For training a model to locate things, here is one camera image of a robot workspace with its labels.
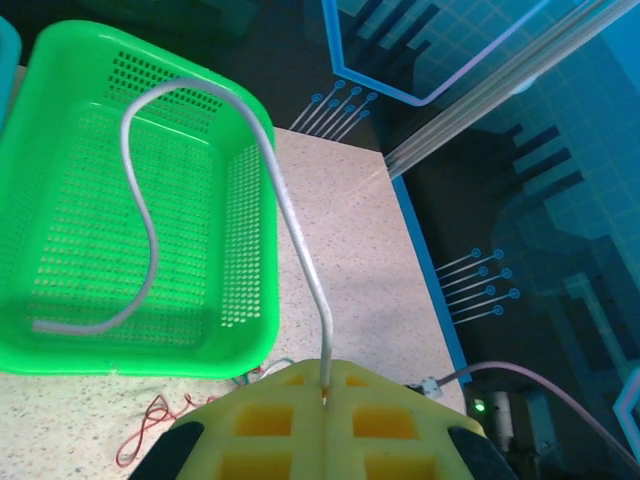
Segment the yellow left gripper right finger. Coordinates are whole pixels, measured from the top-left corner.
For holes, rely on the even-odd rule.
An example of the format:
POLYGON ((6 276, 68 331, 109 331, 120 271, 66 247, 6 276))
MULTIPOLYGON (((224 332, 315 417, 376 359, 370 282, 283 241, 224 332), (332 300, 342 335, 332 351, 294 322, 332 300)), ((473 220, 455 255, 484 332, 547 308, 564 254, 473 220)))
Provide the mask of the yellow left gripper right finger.
POLYGON ((328 479, 470 479, 449 429, 475 420, 354 363, 335 360, 326 408, 328 479))

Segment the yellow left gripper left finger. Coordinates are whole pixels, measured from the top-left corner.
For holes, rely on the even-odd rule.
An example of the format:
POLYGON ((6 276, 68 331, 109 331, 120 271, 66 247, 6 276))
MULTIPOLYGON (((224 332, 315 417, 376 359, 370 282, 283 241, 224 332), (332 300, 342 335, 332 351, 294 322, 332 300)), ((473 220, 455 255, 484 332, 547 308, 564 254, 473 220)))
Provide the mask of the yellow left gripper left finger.
POLYGON ((170 427, 203 426, 180 479, 319 479, 319 362, 304 360, 207 403, 170 427))

